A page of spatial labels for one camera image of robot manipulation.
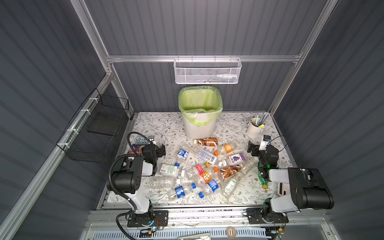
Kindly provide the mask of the clear tall bottle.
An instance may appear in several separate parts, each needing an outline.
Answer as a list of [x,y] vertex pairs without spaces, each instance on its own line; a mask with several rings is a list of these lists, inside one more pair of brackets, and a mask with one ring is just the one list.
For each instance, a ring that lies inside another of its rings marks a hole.
[[242,167],[242,169],[239,171],[239,173],[242,174],[243,177],[246,177],[247,174],[255,167],[257,166],[257,163],[259,162],[258,157],[252,157],[250,158]]

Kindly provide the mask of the green plastic bottle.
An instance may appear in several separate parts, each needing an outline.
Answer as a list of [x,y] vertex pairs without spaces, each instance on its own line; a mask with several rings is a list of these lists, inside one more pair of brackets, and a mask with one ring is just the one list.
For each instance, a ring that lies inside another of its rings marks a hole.
[[266,180],[263,178],[262,175],[258,175],[258,178],[259,178],[259,181],[260,181],[260,183],[261,183],[261,185],[262,185],[262,188],[265,189],[265,190],[267,190],[267,189],[269,188],[269,186],[268,186],[268,181],[266,181]]

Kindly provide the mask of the purple grape label bottle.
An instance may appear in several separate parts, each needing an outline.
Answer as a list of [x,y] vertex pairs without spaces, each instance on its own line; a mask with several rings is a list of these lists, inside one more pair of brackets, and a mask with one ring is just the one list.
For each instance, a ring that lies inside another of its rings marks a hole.
[[245,164],[247,162],[246,155],[244,153],[237,153],[228,156],[225,160],[222,160],[218,163],[218,166],[221,167],[229,167],[236,166],[240,164]]

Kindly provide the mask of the green white label bottle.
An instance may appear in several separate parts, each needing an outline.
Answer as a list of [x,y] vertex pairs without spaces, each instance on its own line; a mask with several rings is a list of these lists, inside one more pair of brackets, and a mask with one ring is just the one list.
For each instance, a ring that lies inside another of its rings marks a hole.
[[161,164],[159,167],[159,174],[162,176],[176,177],[179,174],[179,167],[169,164]]

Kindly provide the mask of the blue label small bottle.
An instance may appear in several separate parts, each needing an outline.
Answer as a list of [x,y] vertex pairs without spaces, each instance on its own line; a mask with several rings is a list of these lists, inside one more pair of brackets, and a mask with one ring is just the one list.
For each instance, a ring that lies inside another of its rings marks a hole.
[[186,151],[185,149],[180,149],[177,154],[175,166],[179,167],[183,162],[185,162],[188,159],[188,156],[189,156],[188,151]]

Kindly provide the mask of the orange cap clear bottle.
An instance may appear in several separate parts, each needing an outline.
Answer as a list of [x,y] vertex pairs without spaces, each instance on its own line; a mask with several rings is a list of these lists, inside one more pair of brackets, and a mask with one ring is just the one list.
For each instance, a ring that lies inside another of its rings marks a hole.
[[214,151],[215,156],[219,155],[227,155],[234,150],[234,146],[232,144],[223,144],[218,146],[217,150]]

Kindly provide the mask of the blue label bottle front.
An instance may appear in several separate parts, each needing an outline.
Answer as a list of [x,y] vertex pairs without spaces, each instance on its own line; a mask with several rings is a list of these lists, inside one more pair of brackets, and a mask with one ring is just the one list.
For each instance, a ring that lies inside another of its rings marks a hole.
[[180,185],[168,191],[168,197],[170,201],[183,199],[191,195],[196,188],[197,186],[195,183]]

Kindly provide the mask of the green label tall bottle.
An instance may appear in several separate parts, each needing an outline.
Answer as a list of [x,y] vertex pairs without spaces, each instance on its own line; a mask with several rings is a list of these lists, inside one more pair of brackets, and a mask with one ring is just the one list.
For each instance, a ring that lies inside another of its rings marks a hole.
[[231,197],[231,195],[239,185],[239,182],[242,177],[243,177],[242,173],[237,173],[227,183],[223,185],[222,194],[224,197],[226,197],[227,199]]

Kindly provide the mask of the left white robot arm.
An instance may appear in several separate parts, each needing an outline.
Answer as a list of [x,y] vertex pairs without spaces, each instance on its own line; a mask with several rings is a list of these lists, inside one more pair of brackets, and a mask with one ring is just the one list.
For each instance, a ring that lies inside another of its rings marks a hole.
[[158,159],[165,155],[165,145],[158,147],[149,144],[139,151],[133,149],[118,156],[109,170],[107,189],[127,200],[133,207],[134,214],[149,213],[153,207],[141,189],[142,177],[154,176]]

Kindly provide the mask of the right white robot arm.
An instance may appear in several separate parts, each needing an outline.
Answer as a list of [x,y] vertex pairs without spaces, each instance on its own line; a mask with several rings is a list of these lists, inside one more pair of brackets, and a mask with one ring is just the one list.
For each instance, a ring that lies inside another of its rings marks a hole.
[[258,217],[266,223],[275,223],[276,220],[287,223],[287,213],[305,209],[329,210],[334,207],[334,197],[318,169],[279,168],[280,151],[269,142],[263,145],[249,142],[247,152],[259,159],[259,179],[263,186],[277,183],[288,188],[286,193],[264,201]]

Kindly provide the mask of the colourful paperback book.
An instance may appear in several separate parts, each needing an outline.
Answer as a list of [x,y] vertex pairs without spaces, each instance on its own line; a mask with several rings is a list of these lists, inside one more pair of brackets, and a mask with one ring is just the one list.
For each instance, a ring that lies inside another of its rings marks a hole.
[[[156,143],[155,141],[155,136],[149,136],[148,137],[150,141],[152,141],[154,144]],[[143,137],[137,137],[135,141],[132,144],[133,149],[139,154],[142,154],[142,148],[146,145],[149,145],[150,142],[148,142],[145,138]],[[128,151],[128,154],[135,154],[134,151],[130,148]]]

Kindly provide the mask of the white pen cup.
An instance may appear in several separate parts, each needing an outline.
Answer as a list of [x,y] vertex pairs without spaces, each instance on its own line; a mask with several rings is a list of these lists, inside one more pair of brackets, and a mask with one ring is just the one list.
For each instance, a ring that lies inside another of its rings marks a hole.
[[264,124],[261,124],[261,118],[259,117],[252,118],[248,123],[246,134],[249,137],[256,138],[263,131],[264,126],[265,126]]

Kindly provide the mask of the brown tea bottle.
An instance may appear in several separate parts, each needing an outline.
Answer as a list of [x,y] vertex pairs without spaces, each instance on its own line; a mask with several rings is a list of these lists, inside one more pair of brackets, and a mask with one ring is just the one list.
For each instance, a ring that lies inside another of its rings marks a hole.
[[243,168],[243,166],[244,166],[243,164],[239,164],[239,165],[225,167],[225,168],[219,169],[219,173],[226,180],[229,177],[234,176],[237,172],[239,172]]

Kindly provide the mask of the blue white label bottle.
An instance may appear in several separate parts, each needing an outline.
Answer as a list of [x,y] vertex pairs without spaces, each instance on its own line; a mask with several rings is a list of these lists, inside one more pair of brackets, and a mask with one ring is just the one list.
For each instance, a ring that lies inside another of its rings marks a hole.
[[192,147],[192,151],[202,160],[205,162],[215,165],[217,163],[218,158],[213,155],[212,153],[206,151],[203,148],[200,147]]

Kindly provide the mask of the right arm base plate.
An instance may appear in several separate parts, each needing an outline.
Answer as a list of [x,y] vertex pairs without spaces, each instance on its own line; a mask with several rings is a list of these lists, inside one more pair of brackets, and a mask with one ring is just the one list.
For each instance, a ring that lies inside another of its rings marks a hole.
[[248,208],[245,216],[250,224],[287,224],[288,216],[283,213],[269,212],[263,208]]

